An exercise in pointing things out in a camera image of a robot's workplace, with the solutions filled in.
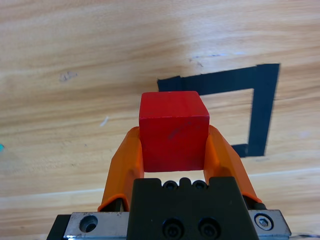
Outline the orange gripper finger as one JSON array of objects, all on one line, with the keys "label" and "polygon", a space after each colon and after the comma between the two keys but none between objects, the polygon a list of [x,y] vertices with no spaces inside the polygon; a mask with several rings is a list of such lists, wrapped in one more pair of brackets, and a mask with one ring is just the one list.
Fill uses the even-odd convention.
[{"label": "orange gripper finger", "polygon": [[144,178],[140,128],[128,131],[111,159],[99,212],[110,212],[111,205],[122,200],[123,210],[131,206],[134,180]]},{"label": "orange gripper finger", "polygon": [[212,125],[209,126],[205,145],[203,174],[206,183],[212,177],[234,177],[248,209],[266,209],[255,193],[241,158]]}]

